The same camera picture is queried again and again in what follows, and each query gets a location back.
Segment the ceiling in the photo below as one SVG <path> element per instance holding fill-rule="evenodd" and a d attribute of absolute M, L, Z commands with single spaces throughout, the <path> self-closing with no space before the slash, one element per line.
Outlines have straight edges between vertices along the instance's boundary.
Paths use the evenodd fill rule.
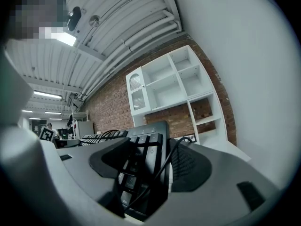
<path fill-rule="evenodd" d="M 68 106 L 68 97 L 78 97 L 87 83 L 93 82 L 90 80 L 97 69 L 124 41 L 150 24 L 165 18 L 163 10 L 169 11 L 174 15 L 174 20 L 180 21 L 174 0 L 66 0 L 66 2 L 69 11 L 79 6 L 82 13 L 73 32 L 64 28 L 64 31 L 77 38 L 73 47 L 54 39 L 9 40 L 6 46 L 12 65 L 34 90 L 63 97 L 60 100 L 33 95 L 24 108 L 34 111 L 31 117 L 47 118 L 45 111 L 61 112 L 62 117 L 59 118 L 69 117 L 72 109 L 77 108 Z M 93 28 L 89 25 L 92 15 L 101 18 L 99 27 Z M 157 26 L 138 41 L 167 26 L 170 26 L 170 23 Z M 106 66 L 115 59 L 116 57 L 110 60 Z"/>

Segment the red brick wall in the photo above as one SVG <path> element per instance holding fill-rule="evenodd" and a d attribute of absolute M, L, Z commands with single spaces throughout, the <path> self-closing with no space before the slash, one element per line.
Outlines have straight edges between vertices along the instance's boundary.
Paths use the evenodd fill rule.
<path fill-rule="evenodd" d="M 128 129 L 134 127 L 127 97 L 126 75 L 136 68 L 185 45 L 190 45 L 210 76 L 222 105 L 227 126 L 228 140 L 236 145 L 236 127 L 234 115 L 227 92 L 224 86 L 221 84 L 220 78 L 210 60 L 207 58 L 198 44 L 188 35 L 181 36 L 162 44 L 137 58 L 127 67 L 120 70 L 112 79 L 110 79 L 102 88 L 95 92 L 88 101 L 84 103 L 81 110 L 89 110 L 90 120 L 94 123 L 95 132 L 104 132 L 110 129 Z M 195 116 L 198 118 L 205 118 L 211 115 L 210 105 L 207 100 L 193 103 L 192 109 L 194 110 Z M 186 104 L 145 116 L 146 123 L 152 123 L 161 120 L 166 120 L 169 123 L 171 137 L 180 137 L 194 133 L 189 110 Z M 198 132 L 200 133 L 214 128 L 214 122 L 211 122 L 198 126 Z"/>

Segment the white cabinet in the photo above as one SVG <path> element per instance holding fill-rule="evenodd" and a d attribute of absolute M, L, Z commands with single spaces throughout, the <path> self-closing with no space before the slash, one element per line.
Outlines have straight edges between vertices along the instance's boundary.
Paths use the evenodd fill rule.
<path fill-rule="evenodd" d="M 126 76 L 127 93 L 132 116 L 151 110 L 141 67 Z"/>
<path fill-rule="evenodd" d="M 228 142 L 219 98 L 208 73 L 189 45 L 128 74 L 127 92 L 135 127 L 143 125 L 146 114 L 187 103 L 198 144 L 234 154 L 246 161 L 250 159 Z M 208 99 L 212 115 L 196 120 L 191 103 L 202 99 Z M 212 121 L 214 130 L 198 133 L 198 125 Z"/>
<path fill-rule="evenodd" d="M 190 46 L 165 54 L 127 75 L 132 116 L 180 105 L 213 90 L 206 70 Z"/>

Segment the black cable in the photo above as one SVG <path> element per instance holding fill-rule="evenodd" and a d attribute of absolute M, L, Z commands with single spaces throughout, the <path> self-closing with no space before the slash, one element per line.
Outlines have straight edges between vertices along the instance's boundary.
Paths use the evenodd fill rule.
<path fill-rule="evenodd" d="M 104 136 L 106 136 L 107 134 L 109 134 L 110 132 L 113 132 L 113 131 L 118 131 L 118 130 L 108 130 L 101 135 L 100 139 L 102 139 Z"/>
<path fill-rule="evenodd" d="M 183 141 L 183 140 L 189 140 L 191 143 L 193 143 L 193 141 L 189 138 L 189 137 L 182 137 L 180 138 L 177 143 L 174 145 L 172 151 L 168 154 L 168 156 L 166 157 L 165 162 L 163 163 L 163 166 L 160 168 L 159 172 L 156 174 L 156 176 L 154 177 L 153 181 L 150 183 L 150 185 L 138 196 L 136 197 L 136 199 L 134 201 L 132 201 L 125 209 L 124 212 L 127 211 L 130 207 L 133 206 L 133 204 L 135 204 L 139 199 L 141 199 L 144 195 L 147 194 L 147 192 L 151 189 L 151 186 L 155 184 L 156 179 L 160 176 L 160 174 L 162 173 L 162 171 L 165 169 L 165 167 L 167 166 L 167 164 L 169 163 L 169 160 L 172 156 L 172 154 L 174 153 L 174 151 L 176 150 L 176 148 L 178 148 L 179 144 Z"/>

